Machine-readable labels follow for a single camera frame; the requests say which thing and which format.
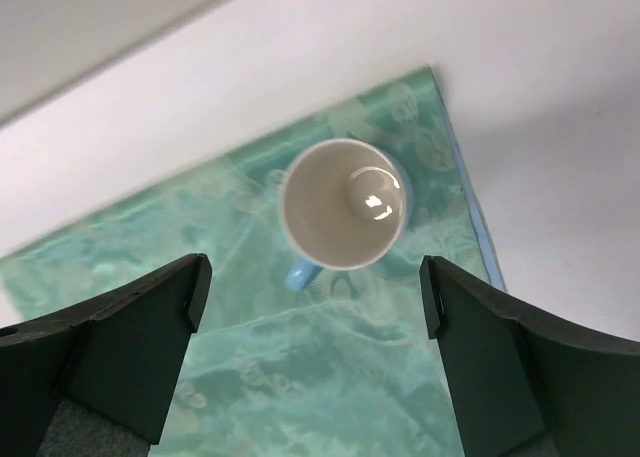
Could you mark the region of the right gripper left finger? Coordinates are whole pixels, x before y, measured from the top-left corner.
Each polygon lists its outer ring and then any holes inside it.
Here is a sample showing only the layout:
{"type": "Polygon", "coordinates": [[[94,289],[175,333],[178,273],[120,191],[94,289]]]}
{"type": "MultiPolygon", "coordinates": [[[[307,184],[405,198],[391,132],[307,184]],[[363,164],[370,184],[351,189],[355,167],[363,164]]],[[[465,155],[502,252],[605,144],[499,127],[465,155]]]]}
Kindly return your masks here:
{"type": "Polygon", "coordinates": [[[210,283],[208,257],[189,254],[2,328],[2,446],[158,444],[210,283]]]}

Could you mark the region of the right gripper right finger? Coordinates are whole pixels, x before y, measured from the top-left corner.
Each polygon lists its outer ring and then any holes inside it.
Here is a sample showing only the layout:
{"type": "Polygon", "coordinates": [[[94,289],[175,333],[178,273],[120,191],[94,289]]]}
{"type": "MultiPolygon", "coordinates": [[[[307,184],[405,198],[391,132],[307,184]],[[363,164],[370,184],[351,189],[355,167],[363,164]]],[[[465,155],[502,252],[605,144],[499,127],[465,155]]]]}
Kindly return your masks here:
{"type": "Polygon", "coordinates": [[[442,257],[420,266],[466,452],[636,452],[639,345],[569,322],[442,257]]]}

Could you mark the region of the light blue mug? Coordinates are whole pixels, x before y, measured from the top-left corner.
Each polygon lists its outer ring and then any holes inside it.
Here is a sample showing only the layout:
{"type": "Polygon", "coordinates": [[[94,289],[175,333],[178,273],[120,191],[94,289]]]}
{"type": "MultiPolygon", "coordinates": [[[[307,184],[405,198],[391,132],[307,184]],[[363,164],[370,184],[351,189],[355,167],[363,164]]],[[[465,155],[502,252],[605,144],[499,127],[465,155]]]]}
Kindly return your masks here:
{"type": "Polygon", "coordinates": [[[302,292],[324,270],[379,261],[408,227],[413,206],[404,166],[374,145],[333,138],[302,151],[280,192],[281,225],[298,254],[286,286],[302,292]]]}

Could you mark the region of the teal satin placemat cloth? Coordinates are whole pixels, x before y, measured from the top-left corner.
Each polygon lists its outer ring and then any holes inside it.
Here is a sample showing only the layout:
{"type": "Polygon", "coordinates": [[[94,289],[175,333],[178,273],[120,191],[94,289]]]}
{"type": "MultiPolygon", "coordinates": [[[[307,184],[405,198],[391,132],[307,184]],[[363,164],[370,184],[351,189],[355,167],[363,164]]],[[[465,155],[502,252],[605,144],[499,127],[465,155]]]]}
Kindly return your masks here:
{"type": "Polygon", "coordinates": [[[85,217],[1,261],[25,319],[191,252],[213,267],[156,456],[459,456],[419,266],[442,256],[503,282],[436,77],[425,68],[85,217]],[[395,157],[414,210],[379,262],[296,294],[278,215],[292,160],[332,137],[395,157]]]}

